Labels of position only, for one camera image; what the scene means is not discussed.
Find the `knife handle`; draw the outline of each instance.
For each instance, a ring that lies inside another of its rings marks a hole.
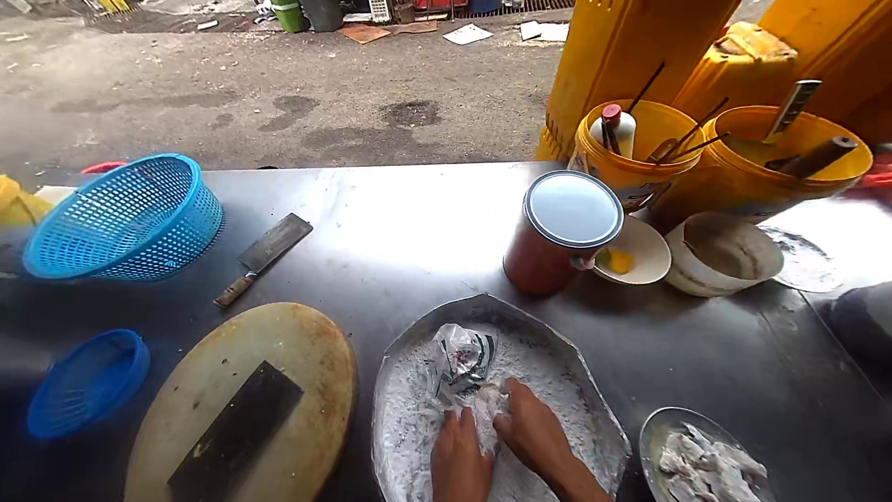
[[[257,277],[257,274],[254,272],[248,272],[244,275],[244,277],[239,277],[232,284],[226,288],[226,291],[220,293],[220,296],[214,300],[214,305],[220,308],[226,308],[235,301],[242,293],[244,293],[249,286],[254,283],[254,278]]]

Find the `white bowl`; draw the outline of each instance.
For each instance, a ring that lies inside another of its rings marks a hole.
[[[627,273],[616,273],[595,264],[592,270],[604,279],[619,284],[650,284],[663,279],[672,264],[672,253],[663,236],[634,216],[626,216],[619,235],[607,244],[632,255],[634,263]]]
[[[721,258],[729,275],[703,263],[686,242],[701,255]],[[666,281],[696,297],[722,297],[769,280],[783,268],[783,253],[756,226],[729,214],[694,214],[666,235],[672,250],[672,268]]]

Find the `red can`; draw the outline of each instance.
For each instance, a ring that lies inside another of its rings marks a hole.
[[[582,172],[547,172],[526,191],[505,275],[524,293],[557,293],[622,228],[623,206],[607,185]]]

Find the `red bottle cap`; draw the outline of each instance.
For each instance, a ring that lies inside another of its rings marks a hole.
[[[601,120],[608,122],[618,122],[623,109],[616,103],[611,103],[601,109]]]

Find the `yellow container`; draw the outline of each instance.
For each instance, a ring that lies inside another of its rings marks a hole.
[[[539,145],[536,147],[535,159],[537,161],[553,161],[560,156],[560,145],[551,136],[548,127],[542,128],[539,135]]]
[[[672,106],[699,120],[726,96],[723,110],[779,105],[789,92],[796,57],[795,50],[767,30],[735,22],[709,47]]]
[[[626,109],[632,100],[621,99],[613,103]],[[699,151],[687,154],[674,163],[656,165],[644,162],[660,143],[669,138],[681,139],[697,123],[671,106],[639,101],[632,112],[638,127],[635,130],[632,158],[628,159],[608,152],[589,133],[591,124],[598,119],[601,109],[607,105],[609,103],[598,105],[580,122],[576,130],[575,150],[567,169],[588,172],[604,181],[604,184],[619,197],[623,209],[630,213],[641,209],[661,185],[673,180],[697,163],[700,158]],[[696,130],[684,145],[676,149],[676,153],[680,154],[685,149],[702,142],[703,131]]]
[[[576,2],[545,125],[558,145],[536,160],[566,162],[579,122],[600,103],[635,97],[661,62],[647,99],[671,103],[739,0]]]
[[[762,139],[776,106],[744,106],[722,113],[703,128],[706,139],[731,136],[707,146],[699,163],[672,183],[649,207],[651,222],[669,231],[689,216],[705,211],[736,214],[756,223],[800,202],[829,197],[855,184],[873,164],[870,149],[850,131],[810,113],[801,113],[773,146]],[[764,163],[800,155],[834,136],[858,141],[850,154],[810,178],[800,180],[764,168]],[[741,156],[728,146],[743,153]]]
[[[36,226],[51,209],[53,205],[0,174],[0,228]]]
[[[776,0],[759,25],[798,51],[786,89],[823,80],[808,112],[870,141],[892,139],[890,121],[872,114],[892,108],[892,0]]]

